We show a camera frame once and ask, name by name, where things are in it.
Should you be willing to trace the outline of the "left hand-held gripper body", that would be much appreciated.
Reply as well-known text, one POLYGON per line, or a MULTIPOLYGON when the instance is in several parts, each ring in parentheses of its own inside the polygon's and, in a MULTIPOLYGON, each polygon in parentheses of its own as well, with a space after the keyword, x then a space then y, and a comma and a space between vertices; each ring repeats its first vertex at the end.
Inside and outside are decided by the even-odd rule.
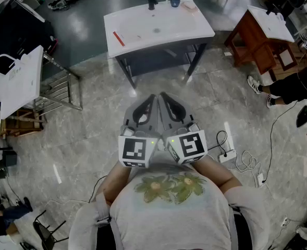
POLYGON ((137 125, 132 119, 133 103, 127 108, 118 137, 118 159, 125 167, 148 168, 159 141, 158 100, 156 97, 156 125, 137 125))

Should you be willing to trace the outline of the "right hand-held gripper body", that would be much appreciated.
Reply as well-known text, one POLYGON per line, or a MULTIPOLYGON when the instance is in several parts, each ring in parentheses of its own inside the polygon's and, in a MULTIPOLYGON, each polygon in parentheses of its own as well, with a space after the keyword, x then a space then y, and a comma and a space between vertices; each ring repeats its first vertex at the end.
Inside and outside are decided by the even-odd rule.
POLYGON ((184 123, 163 123, 162 139, 165 148, 179 165, 192 163, 207 155, 204 130, 195 120, 194 112, 184 100, 187 116, 184 123))

